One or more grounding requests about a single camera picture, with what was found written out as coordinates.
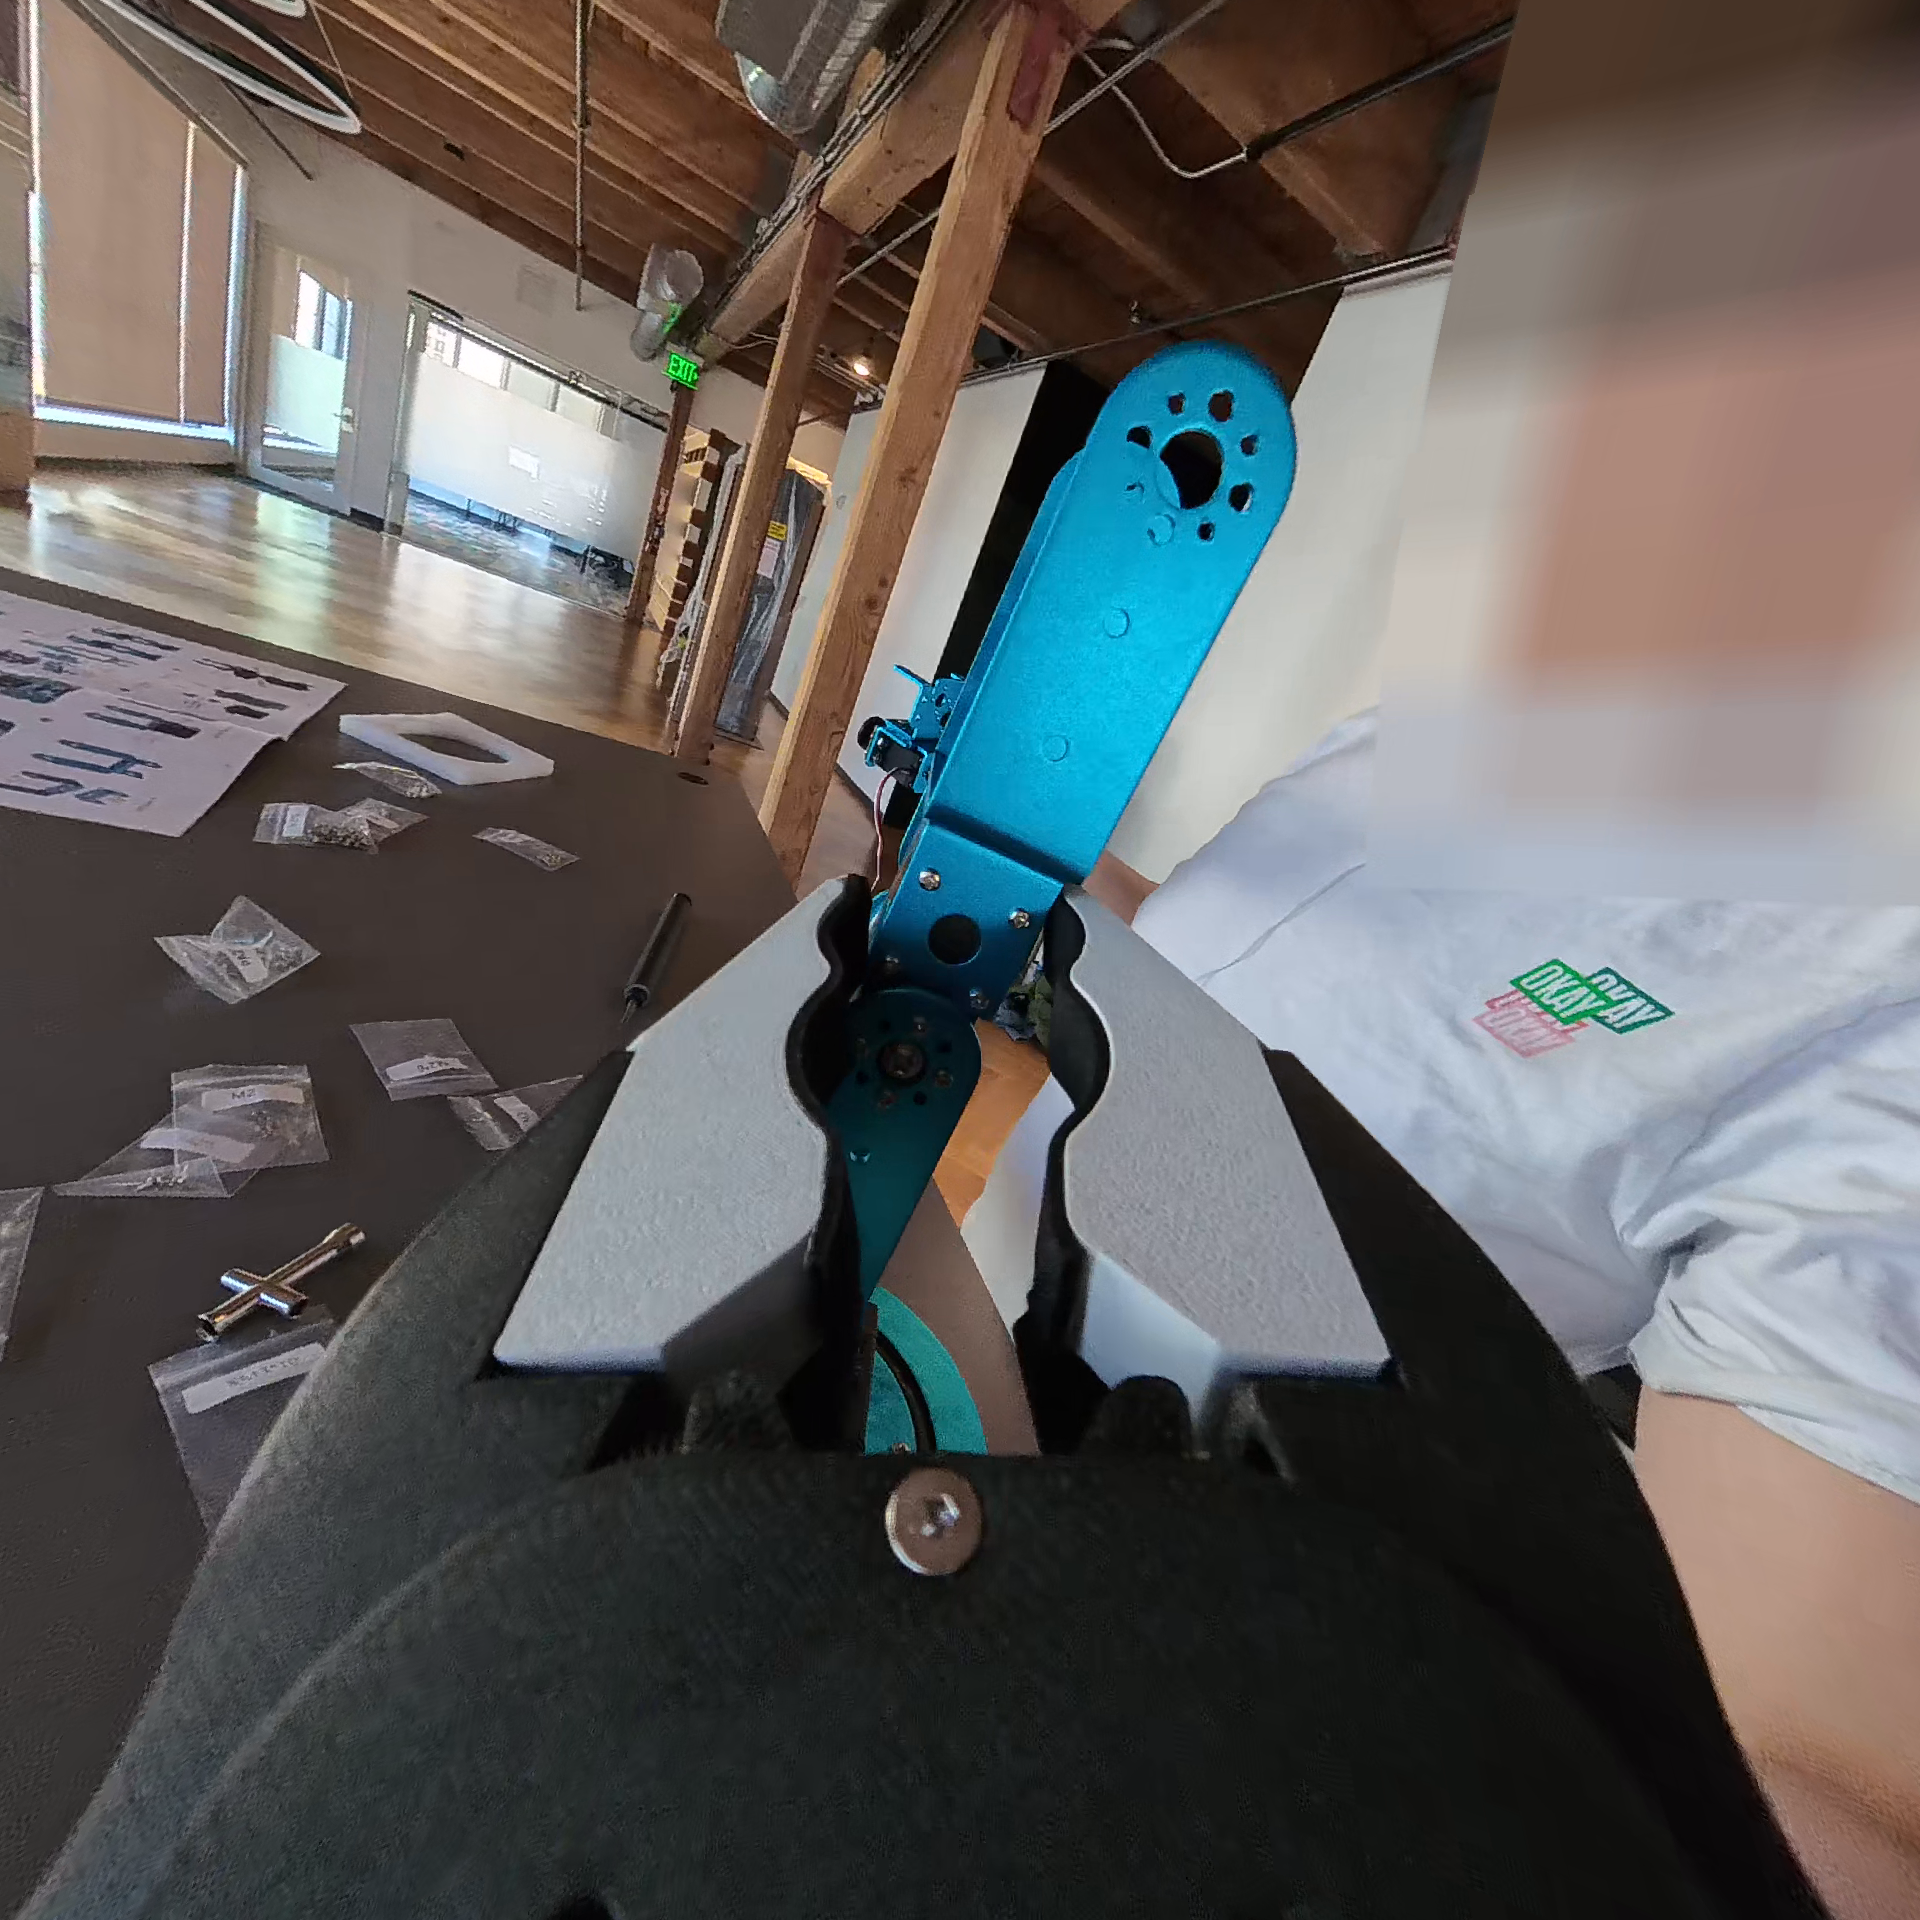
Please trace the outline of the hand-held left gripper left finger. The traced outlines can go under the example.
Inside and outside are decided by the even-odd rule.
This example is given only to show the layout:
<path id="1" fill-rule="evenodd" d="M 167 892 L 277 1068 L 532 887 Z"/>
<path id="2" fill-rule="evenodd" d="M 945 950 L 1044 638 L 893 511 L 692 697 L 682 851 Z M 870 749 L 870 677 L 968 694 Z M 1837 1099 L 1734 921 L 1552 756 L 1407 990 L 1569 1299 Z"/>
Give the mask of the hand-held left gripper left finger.
<path id="1" fill-rule="evenodd" d="M 804 1442 L 858 1447 L 868 1301 L 832 1099 L 870 906 L 864 878 L 821 885 L 626 1047 L 496 1335 L 503 1369 L 654 1375 L 680 1404 L 753 1374 Z"/>

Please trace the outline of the blue metal toy robot arm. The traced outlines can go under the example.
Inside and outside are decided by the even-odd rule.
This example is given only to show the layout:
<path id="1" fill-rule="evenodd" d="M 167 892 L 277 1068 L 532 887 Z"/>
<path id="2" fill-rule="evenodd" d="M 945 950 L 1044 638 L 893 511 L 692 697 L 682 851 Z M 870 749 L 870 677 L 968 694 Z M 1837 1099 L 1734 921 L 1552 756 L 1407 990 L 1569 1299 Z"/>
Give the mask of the blue metal toy robot arm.
<path id="1" fill-rule="evenodd" d="M 975 1091 L 975 1021 L 1109 846 L 1296 462 L 1289 403 L 1245 350 L 1176 342 L 1142 361 L 1048 482 L 966 675 L 920 681 L 908 721 L 870 733 L 868 763 L 917 798 L 828 1108 L 877 1309 L 870 1453 L 988 1447 L 922 1309 L 879 1275 Z"/>

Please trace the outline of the dark desk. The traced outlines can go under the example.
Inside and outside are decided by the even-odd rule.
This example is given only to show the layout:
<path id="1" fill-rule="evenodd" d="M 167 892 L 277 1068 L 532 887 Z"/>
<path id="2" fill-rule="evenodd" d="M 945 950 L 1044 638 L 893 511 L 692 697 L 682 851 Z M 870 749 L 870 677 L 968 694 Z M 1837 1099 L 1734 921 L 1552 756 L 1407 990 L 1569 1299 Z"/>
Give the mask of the dark desk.
<path id="1" fill-rule="evenodd" d="M 314 661 L 349 713 L 465 713 L 556 775 L 450 790 L 383 851 L 266 849 L 274 799 L 337 805 L 332 710 L 169 838 L 4 809 L 4 1189 L 41 1189 L 1 1365 L 1 1905 L 23 1906 L 104 1777 L 205 1532 L 151 1365 L 230 1263 L 354 1223 L 342 1322 L 485 1164 L 438 1097 L 389 1102 L 354 1025 L 444 1018 L 504 1089 L 588 1071 L 664 898 L 692 900 L 670 1005 L 792 903 L 730 775 Z M 192 1066 L 305 1066 L 327 1162 L 226 1201 L 61 1195 Z"/>

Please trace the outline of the black screwdriver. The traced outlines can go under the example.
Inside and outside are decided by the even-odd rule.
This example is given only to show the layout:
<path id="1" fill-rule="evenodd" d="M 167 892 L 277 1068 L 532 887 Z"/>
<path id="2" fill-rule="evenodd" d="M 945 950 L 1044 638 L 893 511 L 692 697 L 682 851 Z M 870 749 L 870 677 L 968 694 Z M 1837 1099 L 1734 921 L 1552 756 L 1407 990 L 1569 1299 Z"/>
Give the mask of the black screwdriver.
<path id="1" fill-rule="evenodd" d="M 616 1007 L 616 1031 L 630 1035 L 646 1019 L 660 1013 L 664 987 L 678 959 L 682 932 L 688 929 L 692 900 L 685 892 L 673 892 L 649 925 L 639 954 L 621 985 Z"/>

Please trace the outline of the silver cross wrench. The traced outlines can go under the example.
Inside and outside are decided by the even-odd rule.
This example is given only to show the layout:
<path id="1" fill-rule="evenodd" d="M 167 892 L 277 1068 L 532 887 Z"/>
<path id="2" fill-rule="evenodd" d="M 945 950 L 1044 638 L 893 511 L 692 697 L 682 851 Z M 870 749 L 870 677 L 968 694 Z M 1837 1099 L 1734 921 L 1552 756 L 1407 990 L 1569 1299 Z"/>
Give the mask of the silver cross wrench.
<path id="1" fill-rule="evenodd" d="M 361 1228 L 342 1223 L 313 1247 L 271 1271 L 254 1274 L 229 1266 L 220 1275 L 222 1301 L 196 1314 L 199 1339 L 214 1341 L 250 1317 L 250 1313 L 261 1309 L 286 1318 L 298 1317 L 305 1309 L 305 1285 L 319 1271 L 357 1252 L 365 1241 L 367 1237 Z"/>

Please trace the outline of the group of clear screw bags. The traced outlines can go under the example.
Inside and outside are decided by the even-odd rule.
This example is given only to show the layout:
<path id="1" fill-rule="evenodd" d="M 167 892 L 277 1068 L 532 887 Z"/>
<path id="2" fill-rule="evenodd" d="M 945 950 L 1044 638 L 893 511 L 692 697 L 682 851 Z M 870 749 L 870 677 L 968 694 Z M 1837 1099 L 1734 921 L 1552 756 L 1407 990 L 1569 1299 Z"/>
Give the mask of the group of clear screw bags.
<path id="1" fill-rule="evenodd" d="M 383 802 L 270 749 L 183 837 L 4 813 L 4 1187 L 39 1189 L 4 1350 L 4 1570 L 192 1516 L 153 1359 L 229 1266 L 375 1252 L 474 1162 L 447 1089 L 582 1071 L 608 943 L 590 837 L 528 798 L 261 842 L 274 802 Z"/>

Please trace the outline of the black wrapped rack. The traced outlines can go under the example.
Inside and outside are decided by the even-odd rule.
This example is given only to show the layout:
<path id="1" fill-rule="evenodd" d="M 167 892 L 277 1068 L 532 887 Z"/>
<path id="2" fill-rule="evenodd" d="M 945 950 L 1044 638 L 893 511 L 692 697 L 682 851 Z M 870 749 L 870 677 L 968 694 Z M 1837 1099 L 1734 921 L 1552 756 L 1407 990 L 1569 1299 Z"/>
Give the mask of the black wrapped rack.
<path id="1" fill-rule="evenodd" d="M 773 697 L 789 625 L 810 548 L 824 522 L 828 491 L 816 473 L 789 465 L 758 545 L 751 589 L 714 710 L 714 733 L 750 747 Z"/>

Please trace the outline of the wooden shelf unit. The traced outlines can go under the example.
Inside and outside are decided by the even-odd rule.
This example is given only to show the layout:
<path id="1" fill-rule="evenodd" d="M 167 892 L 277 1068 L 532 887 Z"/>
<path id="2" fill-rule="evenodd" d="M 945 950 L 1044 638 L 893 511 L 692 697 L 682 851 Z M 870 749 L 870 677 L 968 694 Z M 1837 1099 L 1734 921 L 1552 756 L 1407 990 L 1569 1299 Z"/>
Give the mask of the wooden shelf unit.
<path id="1" fill-rule="evenodd" d="M 654 686 L 673 693 L 685 652 L 685 619 L 708 563 L 712 527 L 724 516 L 721 493 L 740 444 L 719 427 L 688 433 L 666 493 L 646 625 L 655 638 Z"/>

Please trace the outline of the open assembly instruction manual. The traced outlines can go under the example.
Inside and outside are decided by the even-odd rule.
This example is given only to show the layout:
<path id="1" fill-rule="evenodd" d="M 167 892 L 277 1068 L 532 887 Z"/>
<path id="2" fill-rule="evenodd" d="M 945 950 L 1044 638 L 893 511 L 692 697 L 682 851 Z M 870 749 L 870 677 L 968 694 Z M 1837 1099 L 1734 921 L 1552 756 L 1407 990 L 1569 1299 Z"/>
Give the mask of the open assembly instruction manual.
<path id="1" fill-rule="evenodd" d="M 305 665 L 1 595 L 1 806 L 181 837 L 345 686 Z"/>

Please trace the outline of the white door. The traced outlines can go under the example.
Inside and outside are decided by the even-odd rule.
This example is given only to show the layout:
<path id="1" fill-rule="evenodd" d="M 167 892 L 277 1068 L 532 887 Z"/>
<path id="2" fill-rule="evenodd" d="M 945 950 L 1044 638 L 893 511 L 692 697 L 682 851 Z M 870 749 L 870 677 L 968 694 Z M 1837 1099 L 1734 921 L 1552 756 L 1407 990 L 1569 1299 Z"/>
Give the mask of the white door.
<path id="1" fill-rule="evenodd" d="M 351 505 L 362 279 L 254 222 L 237 449 L 262 490 L 333 516 Z"/>

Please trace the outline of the round grey ceiling fixture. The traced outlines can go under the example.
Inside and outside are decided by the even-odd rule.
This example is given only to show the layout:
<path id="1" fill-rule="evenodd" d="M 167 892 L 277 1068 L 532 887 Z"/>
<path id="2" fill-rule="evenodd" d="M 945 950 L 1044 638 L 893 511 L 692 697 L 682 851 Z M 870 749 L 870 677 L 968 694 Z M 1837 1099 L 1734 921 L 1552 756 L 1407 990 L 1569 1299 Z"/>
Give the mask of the round grey ceiling fixture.
<path id="1" fill-rule="evenodd" d="M 654 363 L 688 305 L 703 290 L 703 262 L 682 247 L 650 244 L 639 267 L 630 355 Z"/>

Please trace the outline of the window with beige roller shade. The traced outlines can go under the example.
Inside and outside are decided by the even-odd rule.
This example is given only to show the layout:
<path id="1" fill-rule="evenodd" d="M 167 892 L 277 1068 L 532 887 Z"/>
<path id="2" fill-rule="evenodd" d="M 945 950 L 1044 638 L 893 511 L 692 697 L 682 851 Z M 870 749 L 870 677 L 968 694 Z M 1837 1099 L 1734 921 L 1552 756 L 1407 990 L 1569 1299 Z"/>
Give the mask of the window with beige roller shade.
<path id="1" fill-rule="evenodd" d="M 226 439 L 245 171 L 68 4 L 31 83 L 37 401 Z"/>

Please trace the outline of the white foam frame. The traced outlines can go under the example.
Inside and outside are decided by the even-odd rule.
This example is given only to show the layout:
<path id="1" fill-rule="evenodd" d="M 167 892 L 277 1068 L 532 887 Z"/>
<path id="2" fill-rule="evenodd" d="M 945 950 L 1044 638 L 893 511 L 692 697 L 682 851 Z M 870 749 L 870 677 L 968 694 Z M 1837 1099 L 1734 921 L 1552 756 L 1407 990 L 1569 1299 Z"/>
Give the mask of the white foam frame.
<path id="1" fill-rule="evenodd" d="M 444 785 L 520 785 L 556 775 L 553 758 L 455 710 L 342 713 L 337 732 Z"/>

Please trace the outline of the thick wooden post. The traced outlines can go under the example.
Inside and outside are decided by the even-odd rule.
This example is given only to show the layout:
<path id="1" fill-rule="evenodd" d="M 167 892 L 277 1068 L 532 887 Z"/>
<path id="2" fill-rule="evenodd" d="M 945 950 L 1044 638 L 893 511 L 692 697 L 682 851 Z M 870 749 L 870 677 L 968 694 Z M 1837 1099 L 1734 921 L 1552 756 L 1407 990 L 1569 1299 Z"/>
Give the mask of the thick wooden post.
<path id="1" fill-rule="evenodd" d="M 975 76 L 870 457 L 758 805 L 758 822 L 791 883 L 801 879 L 1074 37 L 1077 27 L 1060 6 L 1009 4 Z"/>

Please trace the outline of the silver ventilation duct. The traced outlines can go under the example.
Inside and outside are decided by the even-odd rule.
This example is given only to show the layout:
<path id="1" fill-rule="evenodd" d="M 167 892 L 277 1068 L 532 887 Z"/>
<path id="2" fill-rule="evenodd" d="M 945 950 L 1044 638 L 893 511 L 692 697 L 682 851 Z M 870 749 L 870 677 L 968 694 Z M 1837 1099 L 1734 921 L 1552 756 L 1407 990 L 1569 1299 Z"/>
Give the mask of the silver ventilation duct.
<path id="1" fill-rule="evenodd" d="M 918 76 L 968 2 L 719 2 L 750 108 L 799 150 L 847 137 Z"/>

